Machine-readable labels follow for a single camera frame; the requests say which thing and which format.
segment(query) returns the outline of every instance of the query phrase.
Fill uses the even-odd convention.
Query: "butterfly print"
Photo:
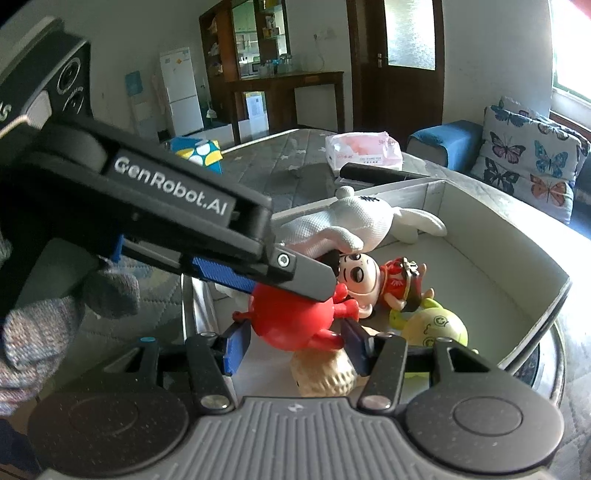
[[[553,127],[552,125],[547,124],[538,124],[538,130],[541,134],[548,135],[552,132],[556,134],[559,140],[568,140],[569,135],[567,132],[561,130],[560,128]]]
[[[550,174],[559,179],[562,177],[562,169],[566,166],[566,161],[569,157],[569,154],[566,152],[557,153],[554,157],[550,158],[546,149],[542,146],[540,142],[537,140],[534,142],[535,144],[535,156],[539,158],[535,162],[535,166],[538,168],[540,173],[546,173],[547,171]]]
[[[507,122],[507,125],[511,122],[515,127],[523,127],[525,124],[529,124],[533,121],[531,118],[511,113],[496,105],[491,106],[491,108],[495,113],[495,118],[501,122]]]
[[[488,157],[485,158],[485,163],[484,181],[493,187],[501,188],[509,195],[513,195],[515,193],[513,185],[519,180],[519,175],[509,170],[501,174],[496,163]]]
[[[566,199],[564,195],[566,194],[566,183],[563,181],[559,181],[552,185],[552,182],[546,183],[539,177],[530,174],[530,180],[532,182],[531,186],[531,194],[539,199],[543,199],[544,196],[546,198],[546,203],[550,199],[552,199],[552,203],[554,203],[557,207],[562,207]]]
[[[499,158],[506,158],[509,163],[518,163],[521,154],[525,151],[523,145],[505,145],[496,133],[491,132],[493,143],[492,151]]]

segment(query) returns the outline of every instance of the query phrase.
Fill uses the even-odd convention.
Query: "frosted glass window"
[[[384,0],[388,64],[435,70],[433,0]]]

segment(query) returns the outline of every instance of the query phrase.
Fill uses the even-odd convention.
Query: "refrigerator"
[[[166,117],[173,137],[203,129],[201,107],[189,48],[160,54],[160,69],[166,96]]]

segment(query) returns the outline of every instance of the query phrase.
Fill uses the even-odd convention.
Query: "cardboard box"
[[[468,346],[499,367],[516,371],[554,322],[570,288],[569,276],[516,226],[447,180],[411,180],[356,194],[378,196],[393,206],[424,209],[446,224],[446,237],[424,233],[412,245],[387,237],[369,254],[379,264],[400,256],[425,262],[423,288],[434,288],[435,299],[462,319]],[[322,210],[335,200],[278,213],[273,216],[274,227]],[[223,331],[232,322],[236,304],[219,294],[214,298],[216,321]],[[387,314],[383,310],[363,325],[390,330]],[[251,347],[233,377],[238,397],[298,396],[289,369],[291,355],[253,333]],[[405,381],[402,401],[427,387],[424,378]],[[353,397],[359,394],[356,390]]]

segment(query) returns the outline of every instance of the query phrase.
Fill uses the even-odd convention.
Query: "red toy figure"
[[[255,333],[280,350],[339,350],[344,342],[329,330],[333,319],[359,320],[359,304],[345,300],[347,294],[347,287],[337,283],[333,297],[321,303],[259,283],[252,291],[249,311],[234,312],[232,318],[237,322],[249,319]]]

